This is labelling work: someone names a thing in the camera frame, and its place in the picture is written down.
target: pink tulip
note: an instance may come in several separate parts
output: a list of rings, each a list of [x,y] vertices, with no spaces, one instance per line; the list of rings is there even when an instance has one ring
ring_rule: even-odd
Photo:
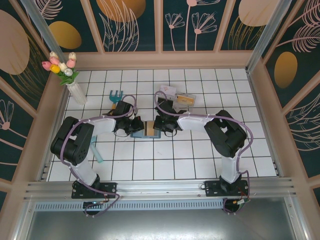
[[[54,56],[51,56],[49,59],[50,59],[50,62],[54,65],[59,65],[60,63],[59,59]]]
[[[69,59],[67,62],[66,62],[66,66],[68,67],[68,68],[74,68],[75,67],[75,65],[76,65],[76,60],[74,60],[74,59]]]
[[[51,66],[51,62],[49,61],[43,61],[42,62],[42,67],[47,70],[47,71],[50,71],[50,66]]]

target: flower vase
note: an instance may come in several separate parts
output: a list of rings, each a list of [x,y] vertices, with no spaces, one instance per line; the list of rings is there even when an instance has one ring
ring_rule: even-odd
[[[74,81],[71,84],[66,84],[66,86],[78,104],[86,104],[87,98],[77,82]]]

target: white tulip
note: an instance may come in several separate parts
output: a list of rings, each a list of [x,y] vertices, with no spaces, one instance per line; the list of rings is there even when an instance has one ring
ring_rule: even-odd
[[[76,54],[74,52],[69,53],[69,59],[77,60]]]
[[[64,72],[68,68],[64,62],[59,62],[58,66],[59,66],[61,72]]]
[[[50,57],[55,57],[59,59],[58,55],[54,51],[50,52]]]
[[[63,71],[64,74],[68,77],[72,76],[72,74],[74,73],[70,68],[67,68],[66,70]]]

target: white tiled floor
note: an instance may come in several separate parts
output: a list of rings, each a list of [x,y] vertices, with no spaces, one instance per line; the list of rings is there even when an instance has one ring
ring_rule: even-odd
[[[225,109],[252,130],[254,141],[242,155],[240,170],[248,170],[251,177],[276,176],[244,69],[82,71],[77,81],[88,102],[80,106],[69,97],[65,118],[84,119],[107,113],[112,106],[111,90],[136,95],[138,115],[143,121],[155,119],[153,94],[161,85],[194,94],[194,113],[216,114]],[[95,145],[103,162],[98,163],[91,150],[87,158],[103,181],[208,179],[221,174],[221,156],[202,132],[179,131],[174,137],[162,134],[155,140],[116,137],[109,133],[99,135]],[[74,178],[55,157],[47,181],[74,181]]]

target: wallpaper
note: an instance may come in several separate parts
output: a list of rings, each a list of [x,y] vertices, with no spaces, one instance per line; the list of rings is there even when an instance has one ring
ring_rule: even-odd
[[[279,0],[236,0],[221,50],[253,50]]]
[[[270,49],[270,47],[271,47],[271,45],[272,45],[275,37],[278,35],[280,29],[282,28],[282,26],[284,25],[285,21],[287,20],[288,15],[290,14],[292,8],[295,6],[296,2],[297,2],[297,0],[292,0],[292,2],[290,3],[290,6],[289,6],[288,10],[285,12],[284,17],[282,18],[282,20],[281,20],[278,28],[277,28],[276,31],[274,32],[272,38],[270,39],[268,45],[266,46],[264,52],[262,53],[262,58],[264,58],[265,55],[267,54],[267,52],[269,51],[269,49]]]
[[[63,52],[97,52],[80,0],[34,0],[34,3]]]
[[[320,1],[306,0],[265,64],[284,107],[320,70]]]
[[[153,0],[90,0],[106,52],[155,51]]]
[[[7,193],[5,191],[0,191],[0,213],[1,213],[2,206],[5,203],[6,196],[7,196]]]
[[[47,58],[9,1],[0,3],[0,77],[34,109],[38,108],[49,72]]]
[[[212,51],[225,0],[164,0],[163,51]]]
[[[33,120],[0,90],[0,179],[12,180]]]
[[[320,207],[320,187],[314,188],[313,193],[314,193],[315,198],[316,198],[318,205]]]
[[[309,178],[320,174],[320,84],[286,116]]]

